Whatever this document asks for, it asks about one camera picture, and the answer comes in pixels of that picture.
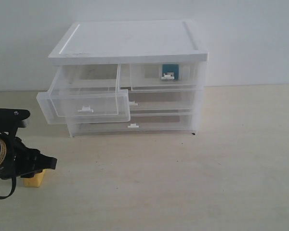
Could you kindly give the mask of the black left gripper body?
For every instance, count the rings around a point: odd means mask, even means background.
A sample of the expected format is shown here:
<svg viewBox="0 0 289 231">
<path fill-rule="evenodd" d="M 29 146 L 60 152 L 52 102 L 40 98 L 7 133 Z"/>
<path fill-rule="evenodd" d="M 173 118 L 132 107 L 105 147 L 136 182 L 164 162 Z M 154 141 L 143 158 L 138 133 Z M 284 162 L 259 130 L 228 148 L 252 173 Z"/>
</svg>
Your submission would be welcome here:
<svg viewBox="0 0 289 231">
<path fill-rule="evenodd" d="M 4 171 L 4 177 L 32 178 L 44 169 L 55 170 L 56 165 L 56 158 L 46 156 L 38 149 L 26 147 L 19 137 L 15 137 L 12 158 L 8 162 L 8 169 Z"/>
</svg>

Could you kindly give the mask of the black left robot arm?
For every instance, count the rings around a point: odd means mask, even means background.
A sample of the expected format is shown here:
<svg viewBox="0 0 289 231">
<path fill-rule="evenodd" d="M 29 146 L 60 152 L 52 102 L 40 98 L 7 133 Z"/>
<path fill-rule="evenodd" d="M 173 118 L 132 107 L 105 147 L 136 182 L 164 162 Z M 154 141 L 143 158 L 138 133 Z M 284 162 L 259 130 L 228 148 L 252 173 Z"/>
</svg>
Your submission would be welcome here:
<svg viewBox="0 0 289 231">
<path fill-rule="evenodd" d="M 19 137 L 0 134 L 0 179 L 32 178 L 45 169 L 55 170 L 57 159 L 28 148 Z"/>
</svg>

